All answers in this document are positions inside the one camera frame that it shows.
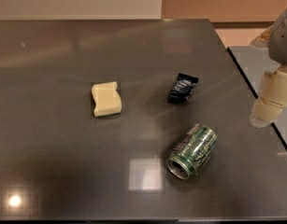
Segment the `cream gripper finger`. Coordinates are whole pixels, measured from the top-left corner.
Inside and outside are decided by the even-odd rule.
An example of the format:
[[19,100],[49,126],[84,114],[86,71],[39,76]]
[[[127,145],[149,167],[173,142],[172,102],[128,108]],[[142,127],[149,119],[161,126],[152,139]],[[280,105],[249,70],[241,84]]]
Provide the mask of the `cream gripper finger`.
[[260,33],[258,36],[256,36],[251,41],[251,46],[257,47],[257,48],[267,48],[268,42],[271,36],[272,27],[269,26],[266,28],[262,33]]
[[266,71],[262,77],[250,122],[264,128],[274,122],[287,107],[287,65],[282,64],[274,72]]

